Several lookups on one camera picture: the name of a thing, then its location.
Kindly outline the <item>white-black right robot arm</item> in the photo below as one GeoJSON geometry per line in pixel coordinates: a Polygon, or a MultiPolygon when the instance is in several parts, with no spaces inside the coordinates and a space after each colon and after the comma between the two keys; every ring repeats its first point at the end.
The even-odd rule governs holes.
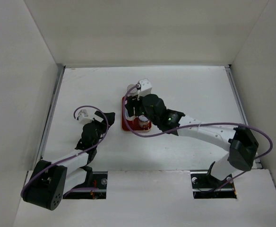
{"type": "Polygon", "coordinates": [[[129,96],[124,104],[130,117],[143,115],[162,132],[195,138],[224,149],[226,155],[213,162],[202,177],[202,181],[212,188],[222,185],[233,172],[248,172],[253,167],[259,144],[245,126],[206,125],[182,112],[168,109],[155,94],[140,98],[129,96]]]}

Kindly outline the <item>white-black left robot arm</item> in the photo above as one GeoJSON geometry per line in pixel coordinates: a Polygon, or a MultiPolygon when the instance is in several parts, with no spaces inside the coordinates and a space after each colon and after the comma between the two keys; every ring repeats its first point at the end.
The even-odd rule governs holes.
{"type": "Polygon", "coordinates": [[[96,110],[89,116],[82,109],[73,117],[83,125],[81,138],[74,150],[54,161],[40,160],[26,185],[21,198],[27,203],[55,210],[60,201],[76,187],[89,188],[93,170],[89,164],[97,154],[97,147],[115,122],[115,113],[96,110]]]}

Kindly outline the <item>tall jar blue label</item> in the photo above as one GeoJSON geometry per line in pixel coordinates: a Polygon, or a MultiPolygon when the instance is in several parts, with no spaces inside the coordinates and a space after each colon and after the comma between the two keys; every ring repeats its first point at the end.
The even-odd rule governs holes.
{"type": "Polygon", "coordinates": [[[137,96],[138,95],[138,88],[134,84],[130,84],[127,87],[127,96],[137,96]]]}

